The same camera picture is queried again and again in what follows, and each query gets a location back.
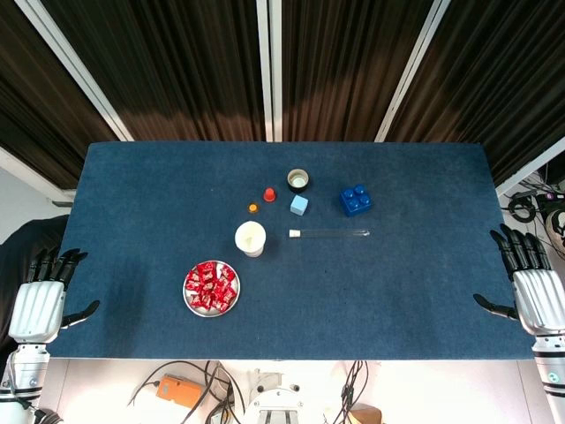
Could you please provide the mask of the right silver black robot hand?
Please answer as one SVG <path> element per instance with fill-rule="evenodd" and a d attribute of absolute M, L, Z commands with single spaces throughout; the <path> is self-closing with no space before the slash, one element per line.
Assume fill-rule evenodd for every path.
<path fill-rule="evenodd" d="M 498 246 L 514 293 L 514 305 L 497 305 L 475 293 L 474 300 L 490 314 L 519 321 L 535 337 L 564 334 L 564 284 L 553 270 L 541 240 L 502 224 L 490 236 Z"/>

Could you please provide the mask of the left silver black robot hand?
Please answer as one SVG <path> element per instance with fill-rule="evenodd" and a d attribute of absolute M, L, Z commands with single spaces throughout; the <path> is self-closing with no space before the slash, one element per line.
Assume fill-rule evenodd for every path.
<path fill-rule="evenodd" d="M 31 261 L 26 281 L 19 287 L 11 315 L 9 336 L 18 344 L 46 345 L 62 329 L 86 321 L 98 309 L 92 301 L 84 310 L 64 314 L 66 294 L 86 252 L 74 248 L 59 254 L 56 248 L 41 250 Z"/>

